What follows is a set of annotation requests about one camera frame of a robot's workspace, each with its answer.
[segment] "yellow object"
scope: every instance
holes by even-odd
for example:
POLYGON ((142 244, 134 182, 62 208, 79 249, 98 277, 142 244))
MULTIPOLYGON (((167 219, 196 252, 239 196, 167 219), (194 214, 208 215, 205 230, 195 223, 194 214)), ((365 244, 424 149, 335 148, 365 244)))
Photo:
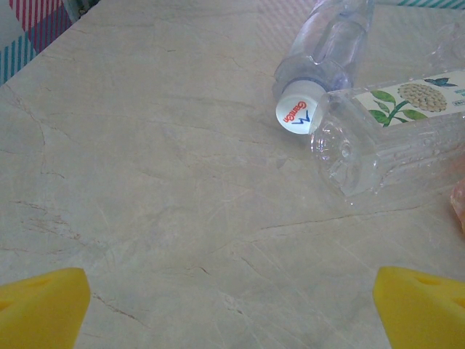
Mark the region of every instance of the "yellow object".
POLYGON ((89 302, 78 268, 0 286, 0 349, 71 349, 89 302))
POLYGON ((386 267, 373 296, 392 349, 465 348, 465 283, 386 267))

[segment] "plastic water bottle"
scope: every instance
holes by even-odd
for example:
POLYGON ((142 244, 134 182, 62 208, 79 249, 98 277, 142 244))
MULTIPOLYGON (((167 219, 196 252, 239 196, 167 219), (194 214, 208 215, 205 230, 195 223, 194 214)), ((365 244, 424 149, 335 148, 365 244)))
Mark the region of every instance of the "plastic water bottle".
POLYGON ((318 108, 312 153, 345 196, 392 185, 403 196, 465 177, 465 70, 330 92, 318 108))
POLYGON ((276 116, 288 131, 318 126, 320 98, 354 85, 373 16, 373 0, 319 0, 275 72, 276 116))

